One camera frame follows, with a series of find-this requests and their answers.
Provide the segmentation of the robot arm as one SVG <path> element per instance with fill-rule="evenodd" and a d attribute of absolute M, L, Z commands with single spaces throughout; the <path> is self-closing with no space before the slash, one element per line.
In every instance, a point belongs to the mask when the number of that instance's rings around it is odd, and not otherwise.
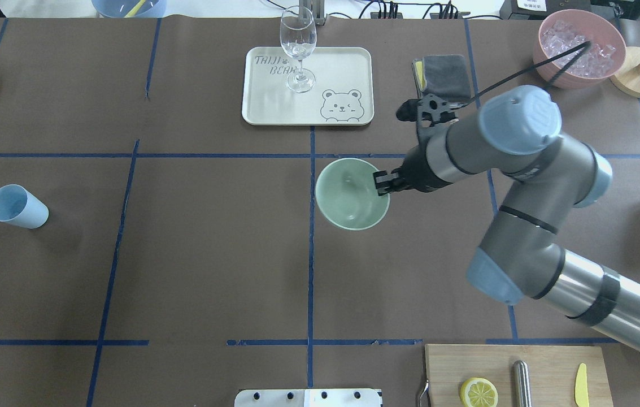
<path fill-rule="evenodd" d="M 555 240 L 571 209 L 590 206 L 612 182 L 593 147 L 565 134 L 547 91 L 522 85 L 449 126 L 437 96 L 417 103 L 418 145 L 373 177 L 379 196 L 433 192 L 490 169 L 513 185 L 467 270 L 479 291 L 506 305 L 544 301 L 568 319 L 640 351 L 640 284 Z"/>

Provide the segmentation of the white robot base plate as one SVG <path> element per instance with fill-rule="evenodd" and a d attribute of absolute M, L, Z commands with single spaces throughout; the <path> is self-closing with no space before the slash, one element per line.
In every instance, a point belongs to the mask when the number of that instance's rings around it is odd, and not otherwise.
<path fill-rule="evenodd" d="M 243 389 L 234 406 L 383 406 L 379 389 L 306 388 Z"/>

